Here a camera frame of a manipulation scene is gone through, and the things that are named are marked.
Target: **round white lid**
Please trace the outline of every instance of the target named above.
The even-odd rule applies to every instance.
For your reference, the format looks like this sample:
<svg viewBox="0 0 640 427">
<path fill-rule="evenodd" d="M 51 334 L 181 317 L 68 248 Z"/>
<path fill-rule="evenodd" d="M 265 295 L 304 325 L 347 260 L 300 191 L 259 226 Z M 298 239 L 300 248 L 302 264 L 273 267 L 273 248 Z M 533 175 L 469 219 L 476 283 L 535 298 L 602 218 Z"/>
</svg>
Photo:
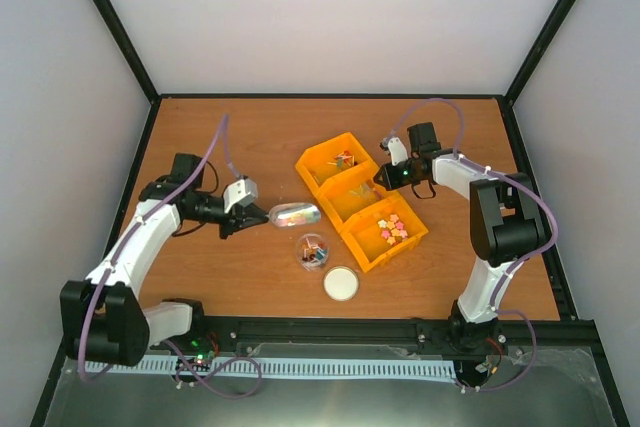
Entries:
<svg viewBox="0 0 640 427">
<path fill-rule="evenodd" d="M 358 286 L 358 276 L 348 267 L 334 267 L 324 276 L 324 290 L 333 300 L 349 300 Z"/>
</svg>

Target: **black metal frame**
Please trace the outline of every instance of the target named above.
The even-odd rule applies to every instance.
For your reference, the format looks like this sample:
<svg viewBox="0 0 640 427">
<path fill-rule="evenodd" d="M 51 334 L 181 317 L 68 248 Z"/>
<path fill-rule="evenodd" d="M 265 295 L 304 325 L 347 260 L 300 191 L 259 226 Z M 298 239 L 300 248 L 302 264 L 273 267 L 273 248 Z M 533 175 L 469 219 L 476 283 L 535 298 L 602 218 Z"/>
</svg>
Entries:
<svg viewBox="0 0 640 427">
<path fill-rule="evenodd" d="M 116 242 L 124 223 L 127 206 L 131 200 L 138 172 L 153 130 L 155 119 L 165 98 L 358 98 L 358 99 L 422 99 L 426 97 L 496 99 L 504 121 L 517 169 L 529 175 L 534 190 L 537 184 L 514 114 L 514 105 L 527 81 L 533 74 L 547 47 L 559 30 L 562 22 L 576 0 L 558 0 L 522 66 L 517 72 L 505 95 L 414 95 L 414 94 L 162 94 L 159 95 L 135 51 L 122 22 L 110 0 L 93 0 L 105 24 L 112 33 L 140 87 L 150 102 L 150 111 L 142 138 L 136 151 L 124 193 L 118 207 L 113 228 L 107 242 L 108 251 Z M 545 219 L 545 229 L 549 225 Z M 539 345 L 543 346 L 583 346 L 589 347 L 605 387 L 609 404 L 616 423 L 629 425 L 609 364 L 592 321 L 578 320 L 577 311 L 571 298 L 562 263 L 555 249 L 543 255 L 560 321 L 536 321 L 534 327 Z M 406 348 L 424 355 L 441 355 L 443 358 L 463 360 L 470 357 L 453 351 L 448 344 L 439 341 L 446 330 L 446 320 L 365 320 L 365 319 L 300 319 L 300 318 L 250 318 L 250 317 L 207 317 L 211 330 L 219 335 L 221 348 L 238 351 L 255 347 L 265 342 L 303 342 L 332 344 L 380 344 Z M 501 322 L 502 333 L 512 345 L 531 345 L 529 332 L 522 322 Z M 64 352 L 58 350 L 46 386 L 36 409 L 32 426 L 44 425 L 49 404 L 55 391 L 64 363 Z"/>
</svg>

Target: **yellow object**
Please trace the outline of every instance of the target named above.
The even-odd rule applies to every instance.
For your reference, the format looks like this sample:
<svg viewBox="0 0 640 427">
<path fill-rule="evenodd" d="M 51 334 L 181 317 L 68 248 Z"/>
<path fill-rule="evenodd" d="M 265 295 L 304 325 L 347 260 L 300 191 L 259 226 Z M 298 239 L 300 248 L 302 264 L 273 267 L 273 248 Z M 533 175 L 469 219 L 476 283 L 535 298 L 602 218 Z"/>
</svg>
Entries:
<svg viewBox="0 0 640 427">
<path fill-rule="evenodd" d="M 336 165 L 345 151 L 354 165 Z M 378 165 L 350 132 L 305 150 L 296 171 L 364 272 L 413 249 L 428 232 L 399 192 L 373 183 Z M 407 238 L 393 245 L 380 235 L 379 222 L 390 216 L 402 219 L 407 231 Z"/>
</svg>

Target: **white wall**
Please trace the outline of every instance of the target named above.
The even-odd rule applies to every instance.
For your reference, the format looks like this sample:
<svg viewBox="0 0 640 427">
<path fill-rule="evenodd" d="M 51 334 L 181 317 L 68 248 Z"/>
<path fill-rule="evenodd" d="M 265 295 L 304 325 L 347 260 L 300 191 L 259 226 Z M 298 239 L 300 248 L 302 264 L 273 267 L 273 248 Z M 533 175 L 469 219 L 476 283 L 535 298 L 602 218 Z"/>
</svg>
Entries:
<svg viewBox="0 0 640 427">
<path fill-rule="evenodd" d="M 640 425 L 638 0 L 578 0 L 516 113 L 578 310 L 596 320 Z"/>
<path fill-rule="evenodd" d="M 0 425 L 28 425 L 58 294 L 99 261 L 148 104 L 91 0 L 0 0 Z"/>
<path fill-rule="evenodd" d="M 161 92 L 506 92 L 556 0 L 112 0 Z"/>
</svg>

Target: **wooden table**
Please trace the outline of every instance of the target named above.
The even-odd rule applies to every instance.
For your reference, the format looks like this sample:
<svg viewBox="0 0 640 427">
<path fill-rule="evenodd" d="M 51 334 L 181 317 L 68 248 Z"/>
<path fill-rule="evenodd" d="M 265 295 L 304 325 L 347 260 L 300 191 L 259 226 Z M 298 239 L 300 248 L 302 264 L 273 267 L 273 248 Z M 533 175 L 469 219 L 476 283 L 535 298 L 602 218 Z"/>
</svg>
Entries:
<svg viewBox="0 0 640 427">
<path fill-rule="evenodd" d="M 174 154 L 202 155 L 225 112 L 231 114 L 233 162 L 259 186 L 256 202 L 313 202 L 294 170 L 305 148 L 351 131 L 378 164 L 388 157 L 380 140 L 414 100 L 334 99 L 165 99 L 138 175 L 137 195 L 149 182 L 169 172 Z M 461 150 L 471 159 L 505 172 L 515 165 L 498 105 L 494 100 L 460 100 L 467 121 Z M 419 109 L 400 130 L 432 121 L 443 146 L 452 145 L 458 119 L 449 106 Z M 224 185 L 232 176 L 222 160 L 222 146 L 211 161 Z M 204 188 L 213 187 L 205 174 Z M 403 195 L 429 229 L 420 245 L 385 266 L 363 274 L 349 250 L 325 218 L 308 228 L 279 230 L 272 225 L 218 238 L 217 226 L 207 226 L 170 239 L 147 276 L 140 301 L 144 307 L 167 297 L 201 300 L 209 315 L 347 318 L 446 318 L 452 302 L 464 290 L 474 262 L 469 241 L 469 205 L 444 187 L 433 200 L 418 200 L 407 188 Z M 294 257 L 302 234 L 319 232 L 328 240 L 329 267 L 346 265 L 360 278 L 358 294 L 347 302 L 331 300 L 322 288 L 324 273 L 305 271 Z M 504 297 L 503 308 L 519 308 L 532 319 L 557 320 L 558 313 L 540 257 L 523 267 Z"/>
</svg>

